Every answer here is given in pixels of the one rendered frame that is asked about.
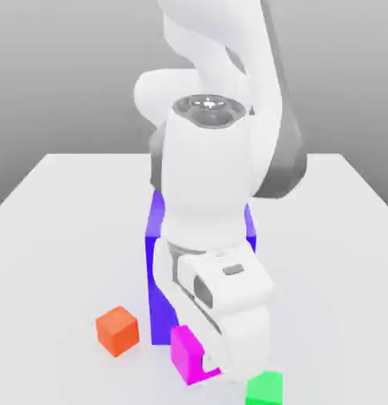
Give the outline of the small green cube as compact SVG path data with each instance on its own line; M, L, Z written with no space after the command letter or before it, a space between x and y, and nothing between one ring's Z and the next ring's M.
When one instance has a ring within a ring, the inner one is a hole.
M282 405L283 375L265 371L247 382L245 405Z

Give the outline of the small orange cube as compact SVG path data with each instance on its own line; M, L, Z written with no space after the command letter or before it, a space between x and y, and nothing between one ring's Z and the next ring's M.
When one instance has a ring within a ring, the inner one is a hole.
M140 340L137 318L122 306L96 318L96 332L100 344L115 358Z

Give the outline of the small magenta cube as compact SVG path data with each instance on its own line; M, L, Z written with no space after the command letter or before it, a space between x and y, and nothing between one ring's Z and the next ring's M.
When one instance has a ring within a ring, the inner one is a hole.
M205 351L188 326L171 330L171 361L187 385L196 384L221 374L219 368L205 371Z

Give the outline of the large blue box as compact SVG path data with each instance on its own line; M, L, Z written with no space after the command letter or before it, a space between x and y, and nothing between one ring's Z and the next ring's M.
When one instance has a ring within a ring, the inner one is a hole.
M151 342L157 346L169 346L171 330L179 325L174 308L158 288L153 277L154 248L156 240L161 236L163 220L164 199L161 193L154 190L145 231L145 258Z

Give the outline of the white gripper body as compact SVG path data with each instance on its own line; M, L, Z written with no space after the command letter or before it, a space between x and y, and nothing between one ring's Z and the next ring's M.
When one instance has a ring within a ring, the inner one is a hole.
M271 277L248 241L222 251L190 254L160 238L153 276L178 321L230 379L246 382L267 363Z

